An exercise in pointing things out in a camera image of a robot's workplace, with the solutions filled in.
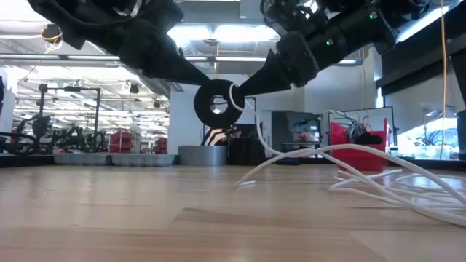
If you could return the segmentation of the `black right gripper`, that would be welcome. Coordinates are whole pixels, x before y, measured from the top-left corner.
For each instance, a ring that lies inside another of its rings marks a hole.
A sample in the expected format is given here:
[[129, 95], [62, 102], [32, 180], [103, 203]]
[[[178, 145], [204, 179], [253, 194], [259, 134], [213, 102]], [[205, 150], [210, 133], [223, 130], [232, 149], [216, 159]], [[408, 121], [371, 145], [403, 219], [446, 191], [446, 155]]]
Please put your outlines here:
[[276, 48], [278, 54], [270, 49], [265, 64], [238, 87], [241, 95], [289, 90], [291, 82], [296, 87], [303, 87], [317, 76], [320, 67], [301, 33], [287, 33]]

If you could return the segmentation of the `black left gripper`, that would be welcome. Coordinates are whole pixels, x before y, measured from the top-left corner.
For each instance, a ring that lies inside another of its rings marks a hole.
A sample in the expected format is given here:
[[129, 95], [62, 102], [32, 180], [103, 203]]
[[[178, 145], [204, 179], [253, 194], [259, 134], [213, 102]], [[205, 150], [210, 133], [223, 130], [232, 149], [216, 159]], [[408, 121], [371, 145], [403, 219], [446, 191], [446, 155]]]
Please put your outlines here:
[[210, 78], [178, 54], [167, 32], [183, 18], [177, 7], [163, 7], [134, 20], [117, 55], [125, 65], [169, 82], [203, 85]]

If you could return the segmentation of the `black plastic spool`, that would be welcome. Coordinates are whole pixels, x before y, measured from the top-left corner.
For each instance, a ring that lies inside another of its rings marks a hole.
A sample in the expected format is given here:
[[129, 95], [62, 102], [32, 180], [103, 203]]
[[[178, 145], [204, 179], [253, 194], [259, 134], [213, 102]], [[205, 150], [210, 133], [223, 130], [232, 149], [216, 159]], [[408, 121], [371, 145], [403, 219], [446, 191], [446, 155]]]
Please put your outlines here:
[[[241, 116], [242, 112], [237, 110], [229, 97], [229, 90], [232, 88], [232, 97], [237, 106], [245, 106], [245, 95], [243, 91], [234, 83], [225, 79], [211, 79], [204, 83], [194, 97], [194, 110], [199, 120], [212, 128], [225, 128], [234, 124]], [[210, 107], [215, 98], [223, 98], [227, 104], [226, 110], [216, 114]]]

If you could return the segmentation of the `black equipment cart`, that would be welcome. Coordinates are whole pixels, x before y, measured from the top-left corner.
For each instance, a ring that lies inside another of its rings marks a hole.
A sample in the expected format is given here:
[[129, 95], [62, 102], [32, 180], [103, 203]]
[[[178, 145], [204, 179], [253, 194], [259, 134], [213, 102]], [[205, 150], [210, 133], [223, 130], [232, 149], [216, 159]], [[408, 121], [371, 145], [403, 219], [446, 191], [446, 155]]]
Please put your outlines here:
[[321, 119], [322, 116], [315, 113], [273, 111], [270, 147], [280, 152], [318, 148]]

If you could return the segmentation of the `small blue black spool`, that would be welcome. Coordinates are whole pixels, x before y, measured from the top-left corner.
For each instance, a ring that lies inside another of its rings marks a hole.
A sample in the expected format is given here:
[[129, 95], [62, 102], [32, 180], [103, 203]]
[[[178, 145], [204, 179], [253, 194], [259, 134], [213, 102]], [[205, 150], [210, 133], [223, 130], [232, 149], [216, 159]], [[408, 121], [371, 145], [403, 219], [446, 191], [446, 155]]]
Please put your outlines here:
[[296, 166], [296, 165], [301, 164], [301, 162], [299, 161], [299, 158], [289, 157], [289, 156], [281, 157], [275, 163], [278, 164], [278, 165], [287, 165], [287, 166]]

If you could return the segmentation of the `grey plastic tray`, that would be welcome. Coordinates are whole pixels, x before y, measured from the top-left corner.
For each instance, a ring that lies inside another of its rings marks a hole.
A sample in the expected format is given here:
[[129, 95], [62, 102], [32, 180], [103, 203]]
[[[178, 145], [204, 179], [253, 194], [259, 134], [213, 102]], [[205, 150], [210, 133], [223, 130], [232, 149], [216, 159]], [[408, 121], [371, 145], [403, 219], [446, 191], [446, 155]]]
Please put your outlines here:
[[170, 154], [112, 154], [116, 166], [164, 167], [176, 163], [177, 156]]
[[106, 166], [111, 164], [111, 156], [108, 154], [55, 154], [54, 161], [60, 165], [79, 165], [79, 166]]

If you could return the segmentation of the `red plastic bin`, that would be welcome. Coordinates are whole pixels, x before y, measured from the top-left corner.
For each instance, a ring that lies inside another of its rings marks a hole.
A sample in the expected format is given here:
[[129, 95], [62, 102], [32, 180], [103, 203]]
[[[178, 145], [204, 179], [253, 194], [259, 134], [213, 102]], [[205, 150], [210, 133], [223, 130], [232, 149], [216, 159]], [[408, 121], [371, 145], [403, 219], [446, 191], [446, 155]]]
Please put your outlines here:
[[[388, 119], [384, 119], [383, 129], [375, 131], [363, 131], [361, 135], [356, 135], [356, 138], [350, 139], [348, 128], [343, 124], [336, 122], [330, 123], [330, 142], [331, 145], [341, 145], [354, 143], [362, 146], [369, 146], [382, 152], [388, 152], [390, 146], [391, 129]], [[355, 149], [338, 149], [332, 150], [331, 155], [338, 160], [352, 165], [359, 171], [382, 171], [388, 161], [368, 153], [366, 151], [358, 151]]]

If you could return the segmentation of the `long ceiling light bar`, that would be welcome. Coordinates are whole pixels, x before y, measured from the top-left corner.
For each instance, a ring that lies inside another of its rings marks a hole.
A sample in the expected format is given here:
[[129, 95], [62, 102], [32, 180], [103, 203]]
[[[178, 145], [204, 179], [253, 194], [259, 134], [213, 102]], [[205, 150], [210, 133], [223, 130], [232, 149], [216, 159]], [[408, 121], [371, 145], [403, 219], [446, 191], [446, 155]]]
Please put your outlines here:
[[[47, 54], [13, 54], [0, 53], [0, 60], [40, 60], [40, 61], [76, 61], [76, 62], [124, 62], [118, 56], [112, 55], [47, 55]], [[192, 63], [265, 63], [265, 57], [215, 57], [215, 56], [191, 56], [173, 58], [146, 59], [143, 64], [149, 62], [181, 61]]]

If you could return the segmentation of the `grey duct tape roll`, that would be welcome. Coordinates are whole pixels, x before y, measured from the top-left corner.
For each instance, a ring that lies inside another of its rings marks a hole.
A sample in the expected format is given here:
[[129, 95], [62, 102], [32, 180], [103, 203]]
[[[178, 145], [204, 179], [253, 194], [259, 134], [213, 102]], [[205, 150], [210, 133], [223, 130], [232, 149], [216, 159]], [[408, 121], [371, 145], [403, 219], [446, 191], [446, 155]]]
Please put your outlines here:
[[226, 146], [179, 146], [178, 163], [185, 166], [215, 167], [227, 163]]

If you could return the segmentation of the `black gantry frame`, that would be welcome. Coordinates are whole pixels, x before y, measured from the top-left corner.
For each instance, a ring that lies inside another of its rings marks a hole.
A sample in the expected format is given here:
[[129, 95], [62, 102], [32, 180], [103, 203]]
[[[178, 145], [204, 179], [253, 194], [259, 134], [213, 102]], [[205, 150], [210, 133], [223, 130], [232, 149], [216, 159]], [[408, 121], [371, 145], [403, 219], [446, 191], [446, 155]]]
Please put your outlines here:
[[[83, 87], [79, 86], [70, 86], [67, 85], [65, 87], [48, 87], [47, 83], [42, 83], [39, 85], [38, 90], [41, 93], [39, 99], [39, 115], [42, 116], [44, 113], [44, 102], [45, 102], [45, 93], [49, 90], [64, 90], [65, 92], [81, 92]], [[94, 137], [93, 137], [93, 150], [97, 151], [98, 143], [97, 143], [97, 136], [98, 136], [98, 120], [99, 120], [99, 112], [100, 112], [100, 102], [101, 102], [101, 88], [89, 88], [88, 91], [95, 91], [97, 92], [97, 96], [95, 99], [96, 106], [95, 106], [95, 123], [94, 123]]]

